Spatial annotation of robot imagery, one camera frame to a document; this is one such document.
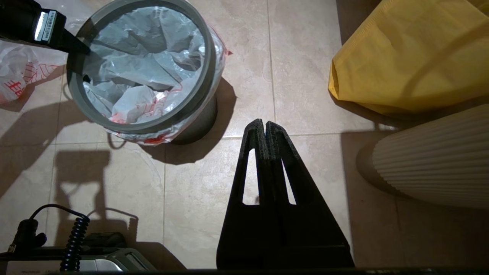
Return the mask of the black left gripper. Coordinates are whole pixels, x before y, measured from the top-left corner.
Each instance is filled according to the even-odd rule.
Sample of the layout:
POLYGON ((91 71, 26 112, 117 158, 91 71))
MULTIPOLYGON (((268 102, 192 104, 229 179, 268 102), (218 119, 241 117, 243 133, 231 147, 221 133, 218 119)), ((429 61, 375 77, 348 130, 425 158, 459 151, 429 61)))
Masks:
POLYGON ((35 47, 57 47, 66 53, 90 54, 90 48, 65 29, 66 16, 34 0, 0 2, 1 40, 35 47))

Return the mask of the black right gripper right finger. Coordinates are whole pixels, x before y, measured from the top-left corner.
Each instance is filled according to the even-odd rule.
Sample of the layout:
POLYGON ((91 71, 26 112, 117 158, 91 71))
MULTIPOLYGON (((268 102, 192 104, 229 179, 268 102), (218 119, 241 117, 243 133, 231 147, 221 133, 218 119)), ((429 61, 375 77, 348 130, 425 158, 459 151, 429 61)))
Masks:
POLYGON ((300 269, 353 268, 349 243, 286 130, 269 121, 266 138, 274 174, 279 262, 300 269))

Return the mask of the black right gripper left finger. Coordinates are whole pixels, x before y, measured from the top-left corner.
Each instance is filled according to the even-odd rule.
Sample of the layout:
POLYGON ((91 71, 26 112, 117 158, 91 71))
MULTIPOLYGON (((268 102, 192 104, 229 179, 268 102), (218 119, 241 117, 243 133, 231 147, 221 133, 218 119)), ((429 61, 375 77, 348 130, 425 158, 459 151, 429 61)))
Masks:
POLYGON ((274 241, 274 190, 270 153, 261 119, 243 132, 237 167, 216 253, 219 270, 260 269, 264 253, 274 241), (255 151, 258 205, 243 203, 249 153, 255 151))

